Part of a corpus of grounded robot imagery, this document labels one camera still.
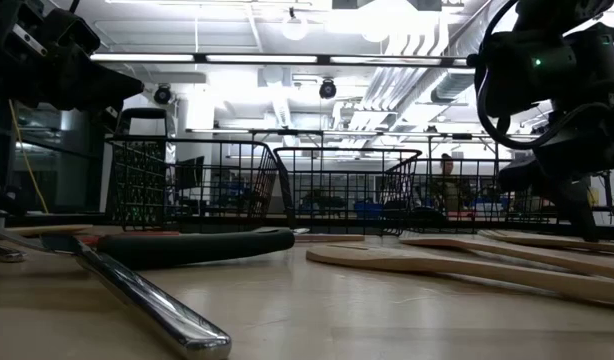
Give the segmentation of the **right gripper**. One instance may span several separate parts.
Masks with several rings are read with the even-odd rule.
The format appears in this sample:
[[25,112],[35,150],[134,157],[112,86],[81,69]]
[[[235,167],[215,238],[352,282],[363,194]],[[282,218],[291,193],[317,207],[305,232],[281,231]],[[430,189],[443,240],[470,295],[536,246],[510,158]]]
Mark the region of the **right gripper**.
[[582,111],[545,144],[513,160],[498,174],[504,192],[531,189],[553,196],[558,213],[585,242],[597,242],[596,223],[581,178],[614,169],[614,109]]

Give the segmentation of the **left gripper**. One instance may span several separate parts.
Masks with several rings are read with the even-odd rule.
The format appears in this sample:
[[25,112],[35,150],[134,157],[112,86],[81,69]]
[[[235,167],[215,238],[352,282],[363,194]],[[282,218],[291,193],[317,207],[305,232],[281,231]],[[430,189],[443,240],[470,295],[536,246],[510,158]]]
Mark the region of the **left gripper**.
[[143,92],[141,80],[91,59],[100,39],[82,18],[43,10],[41,0],[0,0],[0,97],[83,111]]

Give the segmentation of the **wooden spork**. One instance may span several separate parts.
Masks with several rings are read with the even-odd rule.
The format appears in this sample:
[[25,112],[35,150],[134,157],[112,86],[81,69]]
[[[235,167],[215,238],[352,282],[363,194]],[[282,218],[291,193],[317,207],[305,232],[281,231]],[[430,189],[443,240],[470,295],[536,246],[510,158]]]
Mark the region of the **wooden spork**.
[[586,242],[581,239],[532,234],[506,230],[479,230],[480,236],[518,245],[551,247],[551,248],[575,248],[598,252],[614,253],[614,243],[611,242]]

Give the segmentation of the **black nylon turner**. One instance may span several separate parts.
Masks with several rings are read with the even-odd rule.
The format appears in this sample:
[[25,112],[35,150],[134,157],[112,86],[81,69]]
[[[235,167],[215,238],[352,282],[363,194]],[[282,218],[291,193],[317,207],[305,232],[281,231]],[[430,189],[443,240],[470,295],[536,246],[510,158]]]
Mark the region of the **black nylon turner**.
[[164,269],[212,261],[253,257],[290,249],[295,235],[286,229],[215,234],[104,235],[90,246],[71,234],[24,233],[0,227],[0,239],[49,253],[107,256],[132,270]]

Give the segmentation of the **wooden slotted spatula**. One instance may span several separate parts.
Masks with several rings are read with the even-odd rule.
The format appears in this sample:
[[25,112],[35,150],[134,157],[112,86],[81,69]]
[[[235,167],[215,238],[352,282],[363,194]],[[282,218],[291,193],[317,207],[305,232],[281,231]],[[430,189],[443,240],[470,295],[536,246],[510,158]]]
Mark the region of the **wooden slotted spatula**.
[[351,245],[317,245],[306,250],[310,261],[398,273],[455,274],[551,291],[566,297],[614,304],[614,280],[464,260],[424,251]]

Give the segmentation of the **wooden flat spatula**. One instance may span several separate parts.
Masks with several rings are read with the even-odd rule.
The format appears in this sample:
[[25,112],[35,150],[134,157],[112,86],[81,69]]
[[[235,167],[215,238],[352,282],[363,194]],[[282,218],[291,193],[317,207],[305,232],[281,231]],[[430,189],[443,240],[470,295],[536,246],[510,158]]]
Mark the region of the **wooden flat spatula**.
[[481,251],[614,279],[614,253],[609,252],[518,245],[486,237],[417,236],[401,237],[399,242],[419,247],[448,247]]

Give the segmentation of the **black background monitor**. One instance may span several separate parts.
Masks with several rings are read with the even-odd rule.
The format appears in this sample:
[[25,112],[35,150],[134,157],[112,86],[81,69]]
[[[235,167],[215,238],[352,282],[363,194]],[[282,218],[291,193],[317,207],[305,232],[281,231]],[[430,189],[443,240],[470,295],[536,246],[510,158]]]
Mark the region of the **black background monitor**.
[[176,163],[176,187],[179,190],[198,188],[203,182],[204,157],[199,156]]

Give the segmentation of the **person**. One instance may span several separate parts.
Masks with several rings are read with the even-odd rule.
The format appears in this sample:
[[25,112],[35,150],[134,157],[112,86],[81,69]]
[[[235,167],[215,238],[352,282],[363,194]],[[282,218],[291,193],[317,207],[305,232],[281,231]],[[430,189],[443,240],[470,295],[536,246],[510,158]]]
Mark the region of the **person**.
[[453,158],[443,153],[441,156],[441,175],[437,179],[437,199],[446,212],[459,212],[462,209],[461,184],[453,175]]

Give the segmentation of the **white round pendant lamp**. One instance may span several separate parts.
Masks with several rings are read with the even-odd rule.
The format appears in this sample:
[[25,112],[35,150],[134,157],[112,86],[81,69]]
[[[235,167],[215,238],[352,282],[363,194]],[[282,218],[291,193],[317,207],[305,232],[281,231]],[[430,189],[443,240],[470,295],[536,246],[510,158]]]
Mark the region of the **white round pendant lamp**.
[[309,31],[308,20],[300,16],[294,7],[289,7],[287,13],[282,22],[281,33],[292,41],[304,39]]

